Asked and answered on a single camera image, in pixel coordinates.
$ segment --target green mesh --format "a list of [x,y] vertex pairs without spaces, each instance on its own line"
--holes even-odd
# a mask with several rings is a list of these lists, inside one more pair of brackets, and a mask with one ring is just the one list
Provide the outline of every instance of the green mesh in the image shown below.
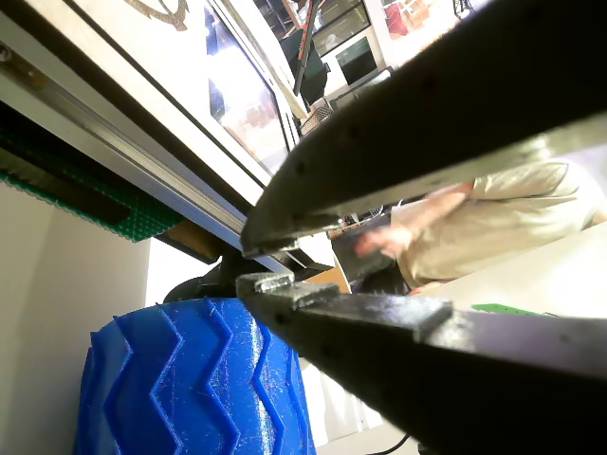
[[68,160],[54,155],[50,150],[44,150],[26,137],[16,135],[10,129],[3,127],[2,125],[0,125],[0,146],[5,147],[9,151],[18,151],[20,154],[26,154],[44,160],[45,164],[50,169],[60,171],[86,187],[105,194],[129,208],[131,213],[128,218],[120,223],[108,225],[107,223],[104,223],[103,220],[96,219],[87,213],[74,209],[62,201],[50,197],[43,191],[29,185],[28,182],[22,181],[13,175],[8,175],[6,172],[0,171],[1,181],[5,181],[13,187],[44,199],[56,207],[75,213],[85,220],[91,221],[134,242],[158,235],[184,220],[182,215],[169,209],[137,187],[130,184],[115,185],[112,182],[105,182],[93,173],[88,172],[86,169],[80,169],[79,167],[74,166]]

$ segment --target screw hole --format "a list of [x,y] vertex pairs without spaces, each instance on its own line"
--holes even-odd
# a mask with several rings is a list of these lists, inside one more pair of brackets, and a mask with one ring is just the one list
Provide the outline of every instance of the screw hole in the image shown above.
[[283,325],[283,324],[286,324],[286,323],[287,323],[287,319],[286,319],[285,315],[283,315],[282,313],[276,313],[276,314],[274,315],[274,319],[276,320],[276,322],[277,322],[278,324],[281,324],[281,325]]
[[356,140],[360,137],[360,129],[358,128],[358,126],[353,125],[348,130],[348,134],[350,135],[351,139]]
[[295,166],[295,172],[298,175],[304,175],[305,174],[305,164],[300,161],[299,163],[297,163],[297,166]]
[[433,90],[435,90],[437,85],[438,81],[436,80],[434,74],[426,76],[421,82],[422,90],[425,90],[427,92],[432,92]]
[[331,348],[329,348],[326,345],[322,345],[321,346],[321,354],[324,355],[325,357],[332,357],[333,356],[333,351],[331,350]]

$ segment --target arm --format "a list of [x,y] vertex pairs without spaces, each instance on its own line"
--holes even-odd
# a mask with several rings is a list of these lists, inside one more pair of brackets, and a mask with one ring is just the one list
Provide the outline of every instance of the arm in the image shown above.
[[390,227],[362,236],[356,246],[357,254],[366,256],[379,249],[386,256],[400,256],[423,229],[457,209],[470,195],[473,186],[464,183],[429,194],[421,203],[398,214]]

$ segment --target glass window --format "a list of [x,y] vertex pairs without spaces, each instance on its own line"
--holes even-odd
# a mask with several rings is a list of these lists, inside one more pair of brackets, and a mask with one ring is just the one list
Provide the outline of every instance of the glass window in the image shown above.
[[319,54],[324,55],[367,27],[369,27],[367,11],[363,5],[358,5],[328,26],[320,27],[312,39]]
[[287,155],[272,91],[221,19],[205,7],[211,115],[269,173]]
[[[331,21],[342,16],[345,12],[348,12],[349,9],[355,7],[359,3],[360,0],[325,0],[324,2],[321,2],[319,12],[314,21],[313,32],[317,32],[320,28],[328,26]],[[309,2],[298,12],[298,17],[302,24],[305,23],[308,6]]]
[[358,40],[335,57],[348,85],[377,69],[367,38]]

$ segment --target hand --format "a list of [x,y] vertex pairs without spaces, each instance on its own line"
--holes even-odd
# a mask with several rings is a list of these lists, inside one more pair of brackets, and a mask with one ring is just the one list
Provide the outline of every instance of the hand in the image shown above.
[[426,291],[430,291],[432,289],[436,289],[438,286],[442,286],[442,282],[429,282],[428,284],[424,284],[423,286],[419,286],[413,289],[409,295],[410,296],[418,296],[419,294],[423,294]]
[[380,250],[389,258],[398,258],[413,240],[414,236],[407,227],[382,227],[364,234],[356,245],[356,252],[363,257]]

